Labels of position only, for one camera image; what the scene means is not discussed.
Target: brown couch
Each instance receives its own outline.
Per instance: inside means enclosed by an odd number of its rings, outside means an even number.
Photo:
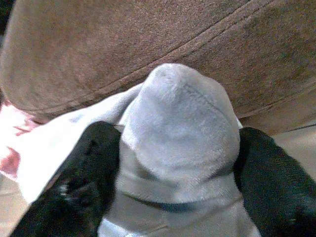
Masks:
[[[245,125],[316,117],[316,0],[17,0],[0,85],[53,118],[179,62],[219,81]]]

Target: white cloth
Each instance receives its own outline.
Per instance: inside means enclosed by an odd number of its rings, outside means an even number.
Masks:
[[[99,120],[124,127],[118,195],[100,236],[259,236],[232,172],[241,124],[219,83],[180,64],[163,64],[143,84],[21,136],[17,181],[27,201]]]

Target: brown fabric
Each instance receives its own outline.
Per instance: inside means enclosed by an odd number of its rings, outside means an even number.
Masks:
[[[269,129],[274,106],[316,88],[315,41],[316,0],[18,0],[0,85],[19,109],[53,118],[179,62],[219,81],[239,118],[260,113]]]

